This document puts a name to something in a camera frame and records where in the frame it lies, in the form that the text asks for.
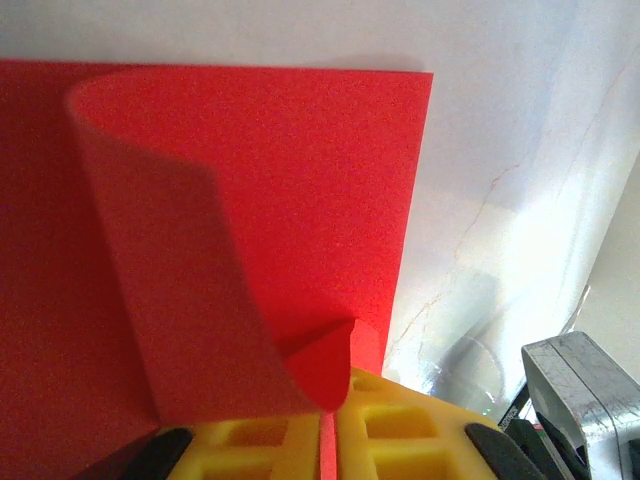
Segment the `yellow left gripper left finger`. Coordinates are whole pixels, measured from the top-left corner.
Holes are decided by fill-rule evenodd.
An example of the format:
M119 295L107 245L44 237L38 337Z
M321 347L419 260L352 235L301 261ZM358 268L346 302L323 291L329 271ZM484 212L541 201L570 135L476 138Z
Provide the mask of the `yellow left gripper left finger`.
M123 480L319 480L320 417L261 417L160 431Z

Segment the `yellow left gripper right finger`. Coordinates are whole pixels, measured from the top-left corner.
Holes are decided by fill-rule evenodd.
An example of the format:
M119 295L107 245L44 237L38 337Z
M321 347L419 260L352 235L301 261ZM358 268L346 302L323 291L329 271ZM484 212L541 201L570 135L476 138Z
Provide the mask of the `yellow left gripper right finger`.
M354 368L338 480L546 480L491 419Z

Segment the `red square paper sheet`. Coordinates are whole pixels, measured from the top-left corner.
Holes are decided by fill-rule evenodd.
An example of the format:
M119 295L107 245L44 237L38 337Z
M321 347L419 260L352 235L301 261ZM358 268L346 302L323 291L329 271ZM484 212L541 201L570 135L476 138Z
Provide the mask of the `red square paper sheet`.
M384 354L431 83L0 60L0 480L336 409Z

